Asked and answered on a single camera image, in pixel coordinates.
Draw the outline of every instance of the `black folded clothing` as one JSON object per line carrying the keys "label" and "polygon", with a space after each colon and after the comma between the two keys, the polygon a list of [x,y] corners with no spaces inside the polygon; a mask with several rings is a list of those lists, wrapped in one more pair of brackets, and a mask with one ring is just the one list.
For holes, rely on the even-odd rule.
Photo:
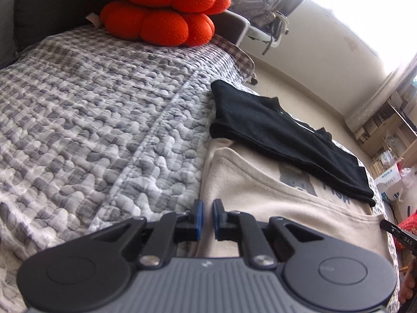
{"label": "black folded clothing", "polygon": [[324,128],[314,130],[285,112],[278,98],[266,98],[235,89],[217,80],[211,84],[216,119],[213,138],[227,138],[310,173],[334,190],[375,206],[374,192],[364,167],[354,155],[332,142]]}

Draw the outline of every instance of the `human hand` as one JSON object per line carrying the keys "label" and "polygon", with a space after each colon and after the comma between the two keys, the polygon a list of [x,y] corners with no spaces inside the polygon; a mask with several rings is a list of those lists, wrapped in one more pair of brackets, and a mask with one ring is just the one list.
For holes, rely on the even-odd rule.
{"label": "human hand", "polygon": [[413,288],[416,285],[416,281],[413,276],[413,270],[415,267],[415,259],[413,259],[408,265],[407,273],[400,285],[400,292],[398,293],[398,301],[404,304],[408,299],[413,296]]}

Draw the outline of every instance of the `baseboard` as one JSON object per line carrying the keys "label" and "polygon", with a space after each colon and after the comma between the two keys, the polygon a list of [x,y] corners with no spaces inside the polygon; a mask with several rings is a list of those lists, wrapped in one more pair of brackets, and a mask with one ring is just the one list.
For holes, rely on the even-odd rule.
{"label": "baseboard", "polygon": [[323,108],[325,111],[329,112],[331,115],[333,115],[337,120],[339,120],[342,123],[345,123],[345,117],[339,113],[337,110],[335,110],[331,105],[329,105],[326,101],[324,101],[322,98],[318,97],[316,94],[314,94],[310,89],[308,89],[306,86],[302,85],[301,83],[294,80],[292,77],[289,77],[287,74],[281,72],[279,69],[271,66],[270,64],[258,59],[257,57],[253,55],[249,55],[252,60],[255,62],[255,73],[256,73],[256,67],[262,68],[263,70],[266,70],[267,72],[277,76],[281,81],[285,82],[286,84],[290,85],[306,97],[308,97],[310,100],[314,101],[316,104],[318,104],[321,108]]}

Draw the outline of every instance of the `gray and white blanket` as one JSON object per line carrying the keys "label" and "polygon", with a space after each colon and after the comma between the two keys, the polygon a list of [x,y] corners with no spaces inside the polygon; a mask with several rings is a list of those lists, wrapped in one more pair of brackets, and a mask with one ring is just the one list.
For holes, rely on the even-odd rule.
{"label": "gray and white blanket", "polygon": [[[0,70],[0,311],[24,310],[16,272],[36,252],[133,215],[189,209],[214,119],[210,83],[253,93],[241,84],[253,69],[217,36],[166,48],[81,27]],[[398,271],[391,237],[389,248]]]}

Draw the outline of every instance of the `bright window light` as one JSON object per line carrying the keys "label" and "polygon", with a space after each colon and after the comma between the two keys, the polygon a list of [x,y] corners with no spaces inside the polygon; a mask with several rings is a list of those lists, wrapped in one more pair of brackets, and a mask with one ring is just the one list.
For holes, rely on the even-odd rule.
{"label": "bright window light", "polygon": [[417,53],[417,0],[312,0],[372,48],[390,73]]}

